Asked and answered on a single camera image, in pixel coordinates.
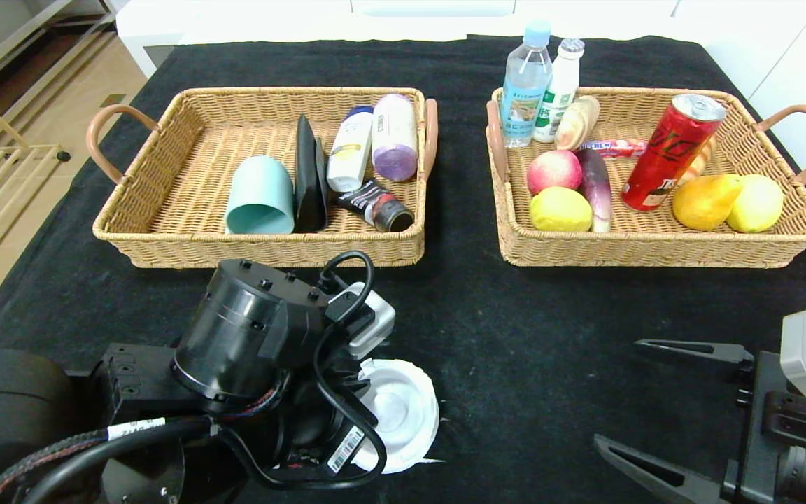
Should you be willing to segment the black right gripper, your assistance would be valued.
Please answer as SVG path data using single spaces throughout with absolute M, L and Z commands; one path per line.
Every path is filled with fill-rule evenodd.
M 741 344 L 641 339 L 634 348 L 672 365 L 749 372 L 755 358 Z M 736 503 L 806 503 L 806 398 L 788 385 L 779 358 L 758 355 L 749 420 L 735 485 Z M 723 485 L 626 444 L 595 434 L 602 459 L 665 503 L 733 503 Z

